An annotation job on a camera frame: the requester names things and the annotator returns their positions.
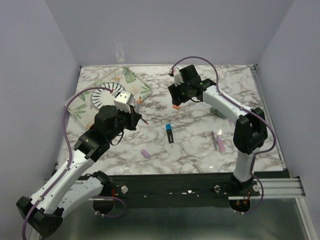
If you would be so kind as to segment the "blue black highlighter pen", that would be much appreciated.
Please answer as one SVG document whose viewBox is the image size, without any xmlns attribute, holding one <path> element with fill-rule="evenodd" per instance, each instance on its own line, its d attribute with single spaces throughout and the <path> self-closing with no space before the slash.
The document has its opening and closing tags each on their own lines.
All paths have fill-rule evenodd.
<svg viewBox="0 0 320 240">
<path fill-rule="evenodd" d="M 168 129 L 168 130 L 166 131 L 166 133 L 167 133 L 168 142 L 169 142 L 170 144 L 172 144 L 172 143 L 174 142 L 172 130 L 171 130 L 171 129 Z"/>
</svg>

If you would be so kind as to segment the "purple pen cap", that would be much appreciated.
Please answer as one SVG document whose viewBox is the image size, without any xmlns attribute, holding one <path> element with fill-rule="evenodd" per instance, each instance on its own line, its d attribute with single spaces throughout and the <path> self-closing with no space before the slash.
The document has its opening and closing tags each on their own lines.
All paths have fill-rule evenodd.
<svg viewBox="0 0 320 240">
<path fill-rule="evenodd" d="M 143 155 L 144 158 L 149 158 L 150 157 L 150 154 L 145 149 L 141 150 L 141 154 Z"/>
</svg>

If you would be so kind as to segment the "grey pen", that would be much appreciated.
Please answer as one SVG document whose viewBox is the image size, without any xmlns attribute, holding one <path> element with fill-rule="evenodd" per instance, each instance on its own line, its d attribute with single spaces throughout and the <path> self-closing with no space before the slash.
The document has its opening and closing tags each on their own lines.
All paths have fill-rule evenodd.
<svg viewBox="0 0 320 240">
<path fill-rule="evenodd" d="M 218 143 L 217 143 L 217 139 L 215 137 L 215 133 L 212 131 L 211 132 L 211 138 L 212 138 L 212 141 L 213 141 L 213 146 L 214 146 L 214 149 L 215 150 L 218 150 Z"/>
</svg>

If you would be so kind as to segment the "pink highlighter pen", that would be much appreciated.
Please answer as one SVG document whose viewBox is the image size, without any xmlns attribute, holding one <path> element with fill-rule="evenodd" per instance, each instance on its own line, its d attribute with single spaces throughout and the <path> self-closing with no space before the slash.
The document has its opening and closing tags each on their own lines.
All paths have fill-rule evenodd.
<svg viewBox="0 0 320 240">
<path fill-rule="evenodd" d="M 216 137 L 216 141 L 217 141 L 217 146 L 218 146 L 219 152 L 222 155 L 224 155 L 226 153 L 226 149 L 224 146 L 224 142 L 219 135 Z"/>
</svg>

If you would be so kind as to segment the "orange clear marker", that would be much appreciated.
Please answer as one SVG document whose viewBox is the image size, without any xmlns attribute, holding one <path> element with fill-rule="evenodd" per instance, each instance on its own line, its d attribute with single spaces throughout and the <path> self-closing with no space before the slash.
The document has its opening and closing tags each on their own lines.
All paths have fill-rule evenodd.
<svg viewBox="0 0 320 240">
<path fill-rule="evenodd" d="M 134 111 L 136 113 L 139 113 L 140 109 L 141 109 L 141 106 L 142 106 L 142 98 L 139 97 L 138 100 L 136 101 L 136 104 L 135 104 L 135 107 L 134 107 Z"/>
</svg>

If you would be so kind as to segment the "blue pen cap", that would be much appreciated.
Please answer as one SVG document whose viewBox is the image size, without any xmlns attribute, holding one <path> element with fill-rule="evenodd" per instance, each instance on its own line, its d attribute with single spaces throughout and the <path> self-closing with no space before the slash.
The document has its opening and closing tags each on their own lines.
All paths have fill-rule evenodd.
<svg viewBox="0 0 320 240">
<path fill-rule="evenodd" d="M 165 125 L 165 128 L 166 128 L 166 131 L 169 132 L 169 131 L 172 131 L 172 126 L 170 123 L 166 124 Z"/>
</svg>

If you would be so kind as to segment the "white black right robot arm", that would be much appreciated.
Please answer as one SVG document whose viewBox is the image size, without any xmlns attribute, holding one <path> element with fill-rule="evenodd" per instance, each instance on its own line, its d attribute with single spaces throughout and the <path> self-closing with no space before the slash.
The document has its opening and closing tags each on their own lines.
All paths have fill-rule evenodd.
<svg viewBox="0 0 320 240">
<path fill-rule="evenodd" d="M 209 78 L 202 80 L 194 65 L 171 69 L 169 75 L 174 78 L 174 83 L 168 87 L 173 105 L 179 106 L 197 98 L 214 107 L 234 125 L 233 143 L 238 154 L 230 191 L 236 196 L 243 195 L 253 181 L 254 154 L 268 137 L 264 111 L 259 107 L 249 108 L 227 96 L 218 89 L 217 82 Z"/>
</svg>

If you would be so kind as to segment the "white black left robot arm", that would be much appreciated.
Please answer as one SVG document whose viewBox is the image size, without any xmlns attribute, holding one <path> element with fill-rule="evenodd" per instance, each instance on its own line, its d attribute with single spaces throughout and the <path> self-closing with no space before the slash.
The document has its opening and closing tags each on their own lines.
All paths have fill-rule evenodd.
<svg viewBox="0 0 320 240">
<path fill-rule="evenodd" d="M 124 130 L 134 131 L 141 114 L 130 105 L 128 111 L 105 105 L 95 115 L 94 124 L 82 134 L 63 166 L 31 197 L 21 197 L 16 206 L 23 217 L 22 238 L 30 225 L 43 238 L 51 236 L 64 218 L 86 200 L 107 197 L 111 179 L 101 171 L 82 186 L 75 186 L 78 178 L 90 168 L 112 145 L 113 139 L 123 137 Z"/>
</svg>

